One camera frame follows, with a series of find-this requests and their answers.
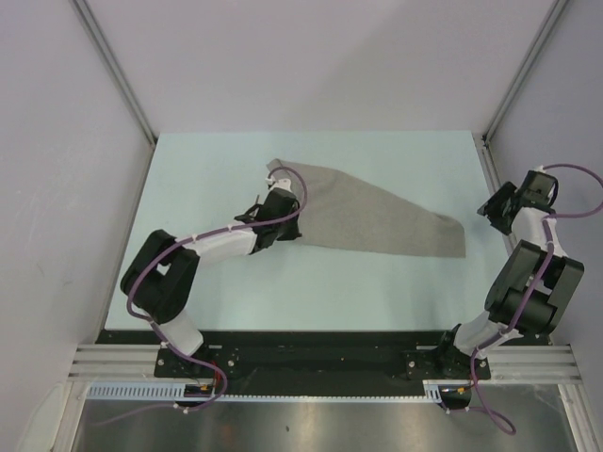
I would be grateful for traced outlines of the grey cloth napkin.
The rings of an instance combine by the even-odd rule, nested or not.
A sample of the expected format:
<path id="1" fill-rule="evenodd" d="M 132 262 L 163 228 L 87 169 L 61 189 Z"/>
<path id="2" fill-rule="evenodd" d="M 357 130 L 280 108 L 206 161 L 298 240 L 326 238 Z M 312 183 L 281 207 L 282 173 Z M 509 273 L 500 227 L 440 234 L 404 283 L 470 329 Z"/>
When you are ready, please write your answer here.
<path id="1" fill-rule="evenodd" d="M 308 196 L 299 215 L 298 243 L 418 257 L 464 258 L 464 227 L 385 189 L 338 169 L 273 159 L 267 168 L 287 178 L 297 197 Z"/>

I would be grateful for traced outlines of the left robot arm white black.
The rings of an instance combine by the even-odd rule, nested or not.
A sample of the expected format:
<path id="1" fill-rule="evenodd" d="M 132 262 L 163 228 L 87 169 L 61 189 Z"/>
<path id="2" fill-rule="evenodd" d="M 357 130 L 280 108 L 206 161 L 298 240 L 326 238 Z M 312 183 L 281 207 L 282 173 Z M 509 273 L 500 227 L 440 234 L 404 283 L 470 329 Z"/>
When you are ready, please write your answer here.
<path id="1" fill-rule="evenodd" d="M 159 229 L 147 237 L 120 282 L 126 310 L 175 350 L 174 362 L 186 375 L 198 376 L 208 365 L 203 334 L 186 312 L 198 269 L 300 238 L 298 217 L 306 203 L 306 195 L 298 199 L 274 185 L 262 203 L 225 227 L 180 239 Z"/>

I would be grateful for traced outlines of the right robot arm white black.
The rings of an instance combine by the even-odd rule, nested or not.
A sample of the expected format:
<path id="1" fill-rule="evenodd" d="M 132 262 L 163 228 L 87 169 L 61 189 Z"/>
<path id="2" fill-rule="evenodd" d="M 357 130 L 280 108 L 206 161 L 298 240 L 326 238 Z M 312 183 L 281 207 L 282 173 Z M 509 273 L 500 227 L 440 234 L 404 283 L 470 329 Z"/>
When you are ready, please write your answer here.
<path id="1" fill-rule="evenodd" d="M 517 240 L 484 302 L 469 323 L 446 332 L 434 350 L 436 370 L 446 379 L 467 379 L 477 360 L 510 340 L 548 334 L 560 323 L 584 273 L 557 235 L 560 184 L 544 168 L 530 170 L 520 186 L 505 183 L 478 210 L 490 225 Z"/>

